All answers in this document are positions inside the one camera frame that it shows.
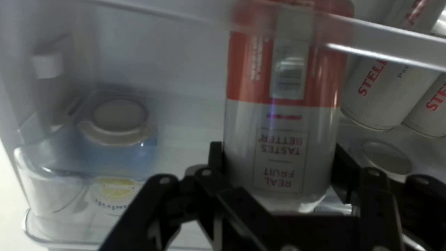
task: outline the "white jar lid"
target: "white jar lid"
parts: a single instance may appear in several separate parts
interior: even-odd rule
[[[79,130],[100,145],[135,145],[150,137],[149,113],[131,99],[110,99],[92,108]]]

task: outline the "black holder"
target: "black holder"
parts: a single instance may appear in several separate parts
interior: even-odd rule
[[[401,226],[425,250],[444,246],[446,187],[432,177],[411,176],[404,186],[393,184],[377,169],[361,169],[337,147],[331,184],[358,214],[273,216],[246,190],[228,184],[223,169],[221,144],[211,142],[207,165],[181,181],[170,174],[153,176],[100,251],[167,250],[181,225],[191,220],[217,251],[411,250],[402,243]]]

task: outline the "refrigerator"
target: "refrigerator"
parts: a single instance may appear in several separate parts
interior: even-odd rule
[[[30,240],[97,250],[150,176],[181,179],[206,163],[209,144],[224,138],[231,32],[310,45],[317,31],[319,43],[348,55],[345,81],[361,60],[446,71],[441,4],[434,31],[409,31],[386,21],[409,0],[354,0],[352,17],[316,11],[310,2],[259,2],[285,17],[277,27],[237,21],[248,2],[0,2],[0,138],[29,205],[22,229]],[[372,130],[336,109],[336,141],[361,166],[400,183],[414,173],[446,181],[444,138],[402,124]],[[186,223],[170,248],[210,244]]]

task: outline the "red and white can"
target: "red and white can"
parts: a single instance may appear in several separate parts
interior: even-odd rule
[[[446,0],[400,0],[384,24],[430,32],[444,4]],[[391,128],[401,124],[437,77],[430,70],[362,59],[348,77],[342,112],[369,128]]]
[[[285,3],[308,6],[308,0]],[[330,13],[352,14],[349,2],[312,2],[316,10],[327,6]],[[239,16],[249,21],[256,11],[246,6]],[[285,25],[280,14],[276,25]],[[322,46],[231,34],[227,176],[269,209],[295,211],[329,188],[345,60],[345,55]]]
[[[427,137],[446,135],[446,74],[440,75],[418,105],[405,117],[404,124]]]

